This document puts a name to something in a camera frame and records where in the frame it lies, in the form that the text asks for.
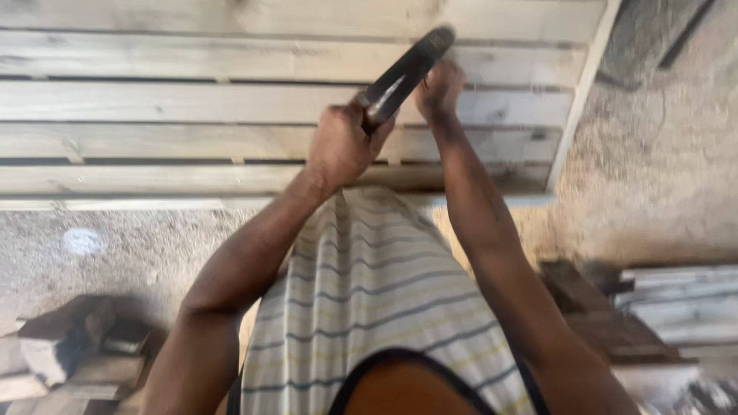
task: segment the ground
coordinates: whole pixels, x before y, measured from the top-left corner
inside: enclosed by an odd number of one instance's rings
[[[635,93],[593,87],[558,201],[513,210],[531,262],[738,260],[736,21],[738,1],[717,0],[671,72]],[[208,256],[253,214],[0,213],[0,333],[97,292],[168,325]],[[433,216],[453,240],[445,208]]]

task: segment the person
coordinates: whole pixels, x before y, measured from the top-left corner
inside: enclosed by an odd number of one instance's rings
[[[342,190],[394,120],[367,137],[357,104],[332,106],[304,169],[223,243],[182,301],[142,414],[638,413],[527,262],[456,117],[464,81],[441,62],[413,95],[475,281],[401,197]],[[260,298],[239,375],[238,325]]]

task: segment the white mark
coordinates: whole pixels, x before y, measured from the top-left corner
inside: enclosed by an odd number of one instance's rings
[[[67,230],[64,233],[63,243],[66,250],[77,255],[101,253],[108,247],[108,243],[99,233],[82,227]]]

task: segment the forearm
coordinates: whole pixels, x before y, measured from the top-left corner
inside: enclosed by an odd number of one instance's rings
[[[319,174],[302,171],[285,191],[221,245],[182,308],[240,314],[273,284],[310,215],[331,195]]]
[[[431,123],[444,168],[449,219],[480,289],[513,347],[528,361],[556,353],[568,328],[531,269],[512,216],[453,117]]]

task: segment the hand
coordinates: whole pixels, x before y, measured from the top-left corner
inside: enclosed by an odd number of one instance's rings
[[[392,117],[369,137],[362,129],[363,119],[364,110],[356,102],[330,106],[320,117],[305,170],[327,196],[358,179],[395,128]]]
[[[466,75],[450,61],[439,61],[413,91],[415,106],[428,124],[456,118]]]

